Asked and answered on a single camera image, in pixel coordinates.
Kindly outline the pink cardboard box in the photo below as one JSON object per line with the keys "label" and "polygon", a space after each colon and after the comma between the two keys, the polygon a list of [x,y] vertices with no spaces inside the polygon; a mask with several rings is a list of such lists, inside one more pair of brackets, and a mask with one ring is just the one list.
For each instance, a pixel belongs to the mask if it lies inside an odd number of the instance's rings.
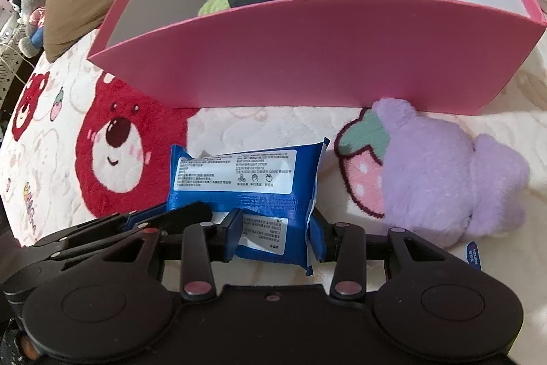
{"label": "pink cardboard box", "polygon": [[473,115],[539,41],[537,0],[115,0],[89,59],[168,106],[370,106]]}

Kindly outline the red bear bed sheet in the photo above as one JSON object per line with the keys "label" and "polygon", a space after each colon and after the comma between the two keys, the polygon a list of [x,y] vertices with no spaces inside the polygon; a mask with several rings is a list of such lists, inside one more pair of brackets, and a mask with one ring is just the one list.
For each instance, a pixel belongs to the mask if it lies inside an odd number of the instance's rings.
{"label": "red bear bed sheet", "polygon": [[[206,157],[327,143],[316,205],[332,222],[381,233],[372,210],[379,170],[365,152],[360,108],[171,109],[87,58],[94,33],[55,62],[41,58],[23,86],[1,145],[1,199],[14,237],[31,246],[50,233],[167,200],[171,148]],[[509,286],[526,319],[546,317],[546,44],[539,42],[504,90],[477,116],[453,116],[525,157],[524,225],[478,239],[482,270]]]}

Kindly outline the grey plush toy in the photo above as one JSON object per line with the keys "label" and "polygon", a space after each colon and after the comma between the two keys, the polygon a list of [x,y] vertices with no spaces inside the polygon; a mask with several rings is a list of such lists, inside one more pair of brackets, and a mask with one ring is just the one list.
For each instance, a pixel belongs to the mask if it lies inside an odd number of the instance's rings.
{"label": "grey plush toy", "polygon": [[19,40],[18,47],[28,58],[35,57],[43,48],[45,4],[46,0],[21,0],[19,10],[26,35]]}

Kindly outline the blue wet wipes pack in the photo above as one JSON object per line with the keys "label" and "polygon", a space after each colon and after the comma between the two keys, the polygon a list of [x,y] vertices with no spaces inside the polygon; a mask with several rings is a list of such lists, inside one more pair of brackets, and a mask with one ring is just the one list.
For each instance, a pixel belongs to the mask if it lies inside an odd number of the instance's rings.
{"label": "blue wet wipes pack", "polygon": [[217,222],[239,208],[238,257],[298,265],[311,275],[308,230],[328,146],[325,138],[316,144],[193,158],[173,145],[167,207],[203,202]]}

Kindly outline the purple plush toy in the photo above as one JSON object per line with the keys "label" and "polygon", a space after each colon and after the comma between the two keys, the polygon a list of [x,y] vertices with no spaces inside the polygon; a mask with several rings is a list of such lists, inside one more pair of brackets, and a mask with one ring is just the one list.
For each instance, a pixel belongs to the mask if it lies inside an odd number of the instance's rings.
{"label": "purple plush toy", "polygon": [[381,99],[373,110],[389,136],[381,180],[386,226],[450,247],[523,225],[530,166],[520,153],[402,99]]}

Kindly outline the cluttered bedside table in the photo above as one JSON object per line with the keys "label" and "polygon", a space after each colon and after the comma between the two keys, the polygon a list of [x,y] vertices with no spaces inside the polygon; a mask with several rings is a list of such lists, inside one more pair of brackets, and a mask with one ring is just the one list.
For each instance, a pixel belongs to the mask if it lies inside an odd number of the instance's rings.
{"label": "cluttered bedside table", "polygon": [[1,139],[5,137],[19,95],[37,62],[36,56],[30,58],[21,54],[18,43],[25,36],[25,26],[18,12],[8,1],[1,0]]}

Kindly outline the white wet wipes pack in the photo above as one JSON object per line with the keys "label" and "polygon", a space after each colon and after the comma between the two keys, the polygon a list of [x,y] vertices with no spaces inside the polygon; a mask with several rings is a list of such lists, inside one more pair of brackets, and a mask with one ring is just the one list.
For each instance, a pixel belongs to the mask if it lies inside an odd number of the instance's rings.
{"label": "white wet wipes pack", "polygon": [[480,253],[478,244],[475,241],[468,242],[464,245],[461,254],[462,260],[478,271],[482,270]]}

